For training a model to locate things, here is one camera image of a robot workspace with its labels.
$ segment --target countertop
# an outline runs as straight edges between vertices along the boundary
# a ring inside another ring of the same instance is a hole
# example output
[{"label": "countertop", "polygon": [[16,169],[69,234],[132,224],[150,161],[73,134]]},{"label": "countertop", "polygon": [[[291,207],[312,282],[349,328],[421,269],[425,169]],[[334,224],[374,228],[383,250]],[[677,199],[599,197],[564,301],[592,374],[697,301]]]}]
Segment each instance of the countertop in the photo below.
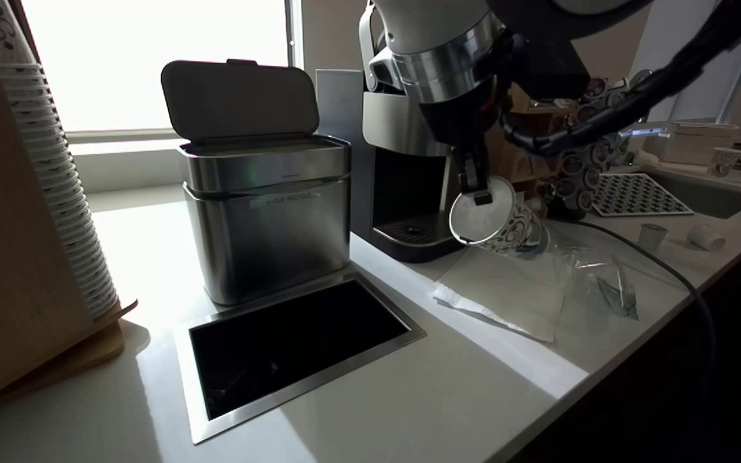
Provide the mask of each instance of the countertop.
[{"label": "countertop", "polygon": [[[178,188],[104,193],[91,197],[91,210],[122,295],[141,301],[124,320],[127,351],[0,406],[0,459],[502,459],[690,301],[677,279],[610,237],[553,224],[555,237],[619,256],[637,292],[637,319],[576,302],[559,315],[553,341],[536,341],[432,298],[438,277],[463,251],[401,264],[352,237],[352,262],[425,336],[195,448],[174,336],[217,307],[203,292],[183,196]],[[640,226],[636,217],[590,220],[627,239]],[[741,256],[741,214],[655,224],[670,226],[659,256],[699,287]],[[729,228],[725,246],[688,246],[695,224]]]}]

